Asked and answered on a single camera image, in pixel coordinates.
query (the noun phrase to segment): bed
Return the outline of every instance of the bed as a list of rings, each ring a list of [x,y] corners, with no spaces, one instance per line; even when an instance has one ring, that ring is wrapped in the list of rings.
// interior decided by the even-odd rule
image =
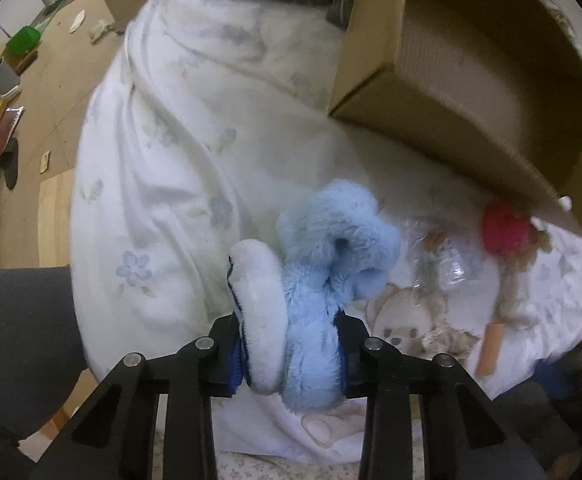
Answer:
[[[98,379],[127,352],[152,358],[206,335],[231,312],[231,245],[252,237],[279,250],[279,213],[333,178],[371,189],[386,221],[444,219],[479,243],[490,193],[326,116],[342,38],[324,9],[264,0],[149,0],[130,23],[86,113],[72,203],[76,313]],[[496,372],[478,378],[491,397],[582,339],[582,238],[537,225],[553,244],[529,271],[541,322],[506,330]],[[402,254],[389,283],[398,289],[413,285]],[[485,254],[478,266],[449,293],[447,321],[481,336],[499,274]],[[371,324],[367,307],[347,312]],[[470,372],[479,350],[466,360]],[[242,385],[233,399],[213,400],[220,477],[356,478],[364,410],[354,400],[297,416]],[[417,420],[414,457],[421,478]]]

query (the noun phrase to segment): red toy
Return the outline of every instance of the red toy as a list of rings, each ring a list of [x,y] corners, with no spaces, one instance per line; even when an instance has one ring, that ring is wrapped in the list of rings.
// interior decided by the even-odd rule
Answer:
[[[487,207],[482,221],[486,250],[496,256],[517,256],[530,243],[531,219],[508,202]]]

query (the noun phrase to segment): blue fabric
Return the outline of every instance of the blue fabric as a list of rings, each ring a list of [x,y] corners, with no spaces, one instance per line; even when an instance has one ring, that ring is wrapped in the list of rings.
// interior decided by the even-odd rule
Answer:
[[[560,368],[547,360],[540,359],[536,362],[533,378],[540,383],[551,399],[564,400],[575,393]]]
[[[238,386],[242,384],[242,378],[244,378],[242,363],[242,344],[238,341],[233,346],[231,362],[229,363],[228,389],[232,395],[235,395],[236,391],[238,391]]]
[[[321,412],[343,400],[333,319],[383,289],[398,261],[399,232],[377,216],[369,190],[335,180],[280,215],[277,233],[289,313],[281,396],[293,412]]]

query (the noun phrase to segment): clear plastic wrap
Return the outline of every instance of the clear plastic wrap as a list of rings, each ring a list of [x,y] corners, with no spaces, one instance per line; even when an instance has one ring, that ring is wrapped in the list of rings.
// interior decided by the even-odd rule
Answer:
[[[402,233],[415,287],[446,292],[474,279],[482,269],[480,248],[458,224],[434,217],[409,218],[402,222]]]

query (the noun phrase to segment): green basket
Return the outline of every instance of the green basket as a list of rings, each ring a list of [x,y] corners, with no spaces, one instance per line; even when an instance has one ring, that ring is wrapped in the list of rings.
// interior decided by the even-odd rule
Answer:
[[[33,27],[25,25],[7,42],[7,49],[14,56],[23,57],[38,46],[40,33]]]

